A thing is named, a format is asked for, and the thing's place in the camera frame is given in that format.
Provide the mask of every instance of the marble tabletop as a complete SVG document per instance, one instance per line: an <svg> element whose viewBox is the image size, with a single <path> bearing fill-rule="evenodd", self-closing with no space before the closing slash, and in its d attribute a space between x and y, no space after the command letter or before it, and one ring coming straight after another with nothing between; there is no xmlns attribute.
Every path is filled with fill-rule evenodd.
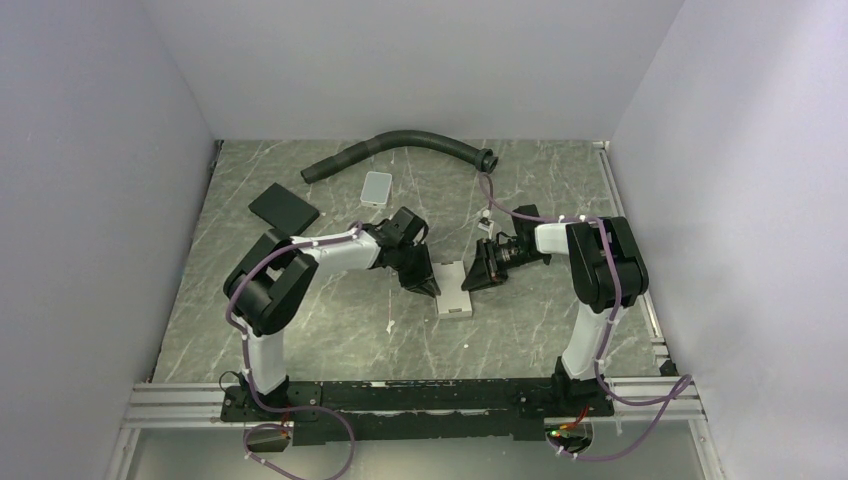
<svg viewBox="0 0 848 480"><path fill-rule="evenodd" d="M381 153L307 185L302 168L353 142L226 141L194 234L154 374L155 382L210 382L241 364L236 331L223 318L222 285L269 228L247 208L277 182L321 212L304 235L377 222L406 206L430 226L434 262L462 259L466 270L486 202L473 167L419 148ZM612 204L591 142L477 140L500 157L492 178L510 207L535 203L542 215L610 215ZM362 206L368 171L390 173L387 208ZM509 218L494 214L512 234ZM474 315L440 320L433 299L403 290L388 269L350 271L313 283L286 327L295 380L387 380L548 376L577 316L567 258L510 270L499 287L473 292ZM608 374L658 375L643 312L630 309L609 349Z"/></svg>

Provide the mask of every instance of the wall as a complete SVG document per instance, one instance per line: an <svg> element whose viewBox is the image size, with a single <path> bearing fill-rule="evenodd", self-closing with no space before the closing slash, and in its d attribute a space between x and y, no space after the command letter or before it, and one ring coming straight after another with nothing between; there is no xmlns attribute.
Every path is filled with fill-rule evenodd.
<svg viewBox="0 0 848 480"><path fill-rule="evenodd" d="M135 0L2 2L0 45L0 476L101 478L212 137Z"/></svg>
<svg viewBox="0 0 848 480"><path fill-rule="evenodd" d="M683 0L144 0L218 138L609 139Z"/></svg>
<svg viewBox="0 0 848 480"><path fill-rule="evenodd" d="M612 140L730 478L845 478L845 2L689 0Z"/></svg>

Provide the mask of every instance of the black wire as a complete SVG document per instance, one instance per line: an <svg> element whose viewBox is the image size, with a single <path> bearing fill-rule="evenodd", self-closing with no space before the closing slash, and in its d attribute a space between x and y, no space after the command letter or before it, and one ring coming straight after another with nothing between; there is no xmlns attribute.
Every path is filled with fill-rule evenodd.
<svg viewBox="0 0 848 480"><path fill-rule="evenodd" d="M222 391L222 392L225 392L225 393L226 393L227 389L225 389L225 388L224 388L224 386L223 386L223 385L221 385L221 380L223 380L223 379L224 379L224 375L226 375L226 374L228 374L228 373L232 373L233 375L235 375L235 376L236 376L236 378L239 378L239 376L238 376L238 372L233 371L233 370L225 370L225 371L224 371L224 373L222 373L222 374L221 374L221 376L220 376L220 377L218 377L218 388L220 388L220 389L221 389L221 391Z"/></svg>

